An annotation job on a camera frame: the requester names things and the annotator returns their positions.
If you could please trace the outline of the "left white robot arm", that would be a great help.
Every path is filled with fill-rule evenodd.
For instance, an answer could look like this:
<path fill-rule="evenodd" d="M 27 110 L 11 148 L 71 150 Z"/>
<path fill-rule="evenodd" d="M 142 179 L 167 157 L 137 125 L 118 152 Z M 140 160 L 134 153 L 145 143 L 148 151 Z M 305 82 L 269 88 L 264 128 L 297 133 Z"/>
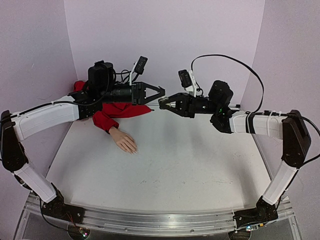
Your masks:
<path fill-rule="evenodd" d="M 102 110 L 104 103 L 145 105 L 165 95 L 162 87 L 135 82 L 144 72 L 147 58 L 141 56 L 129 73 L 129 82 L 116 83 L 116 72 L 110 62 L 98 61 L 88 69 L 84 88 L 58 100 L 21 112 L 2 112 L 0 118 L 0 160 L 3 167 L 26 189 L 35 193 L 43 215 L 80 224 L 85 210 L 65 203 L 55 185 L 37 172 L 29 161 L 22 141 L 51 127 L 83 120 Z"/>

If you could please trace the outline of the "yellow nail polish bottle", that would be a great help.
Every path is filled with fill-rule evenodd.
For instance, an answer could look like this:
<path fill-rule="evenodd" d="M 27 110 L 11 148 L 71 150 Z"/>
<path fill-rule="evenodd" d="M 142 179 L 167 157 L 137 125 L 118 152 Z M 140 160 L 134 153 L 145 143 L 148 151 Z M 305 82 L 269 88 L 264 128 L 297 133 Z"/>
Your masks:
<path fill-rule="evenodd" d="M 168 98 L 160 99 L 158 102 L 159 102 L 160 106 L 167 106 L 167 107 L 175 107 L 176 106 L 176 103 L 174 101 L 169 101 Z"/>

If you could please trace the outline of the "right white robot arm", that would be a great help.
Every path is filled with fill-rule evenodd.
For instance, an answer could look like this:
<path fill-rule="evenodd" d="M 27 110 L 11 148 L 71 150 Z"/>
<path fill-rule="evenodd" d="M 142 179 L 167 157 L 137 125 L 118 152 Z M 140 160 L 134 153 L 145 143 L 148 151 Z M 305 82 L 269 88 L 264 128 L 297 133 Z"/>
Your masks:
<path fill-rule="evenodd" d="M 233 91 L 229 85 L 216 80 L 207 97 L 180 92 L 158 102 L 160 109 L 185 118 L 194 118 L 196 114 L 210 114 L 210 123 L 221 133 L 261 135 L 282 141 L 280 165 L 256 206 L 235 211 L 233 215 L 236 227 L 240 229 L 278 219 L 276 204 L 304 165 L 311 136 L 298 110 L 291 110 L 289 113 L 232 110 L 229 108 L 232 97 Z"/>

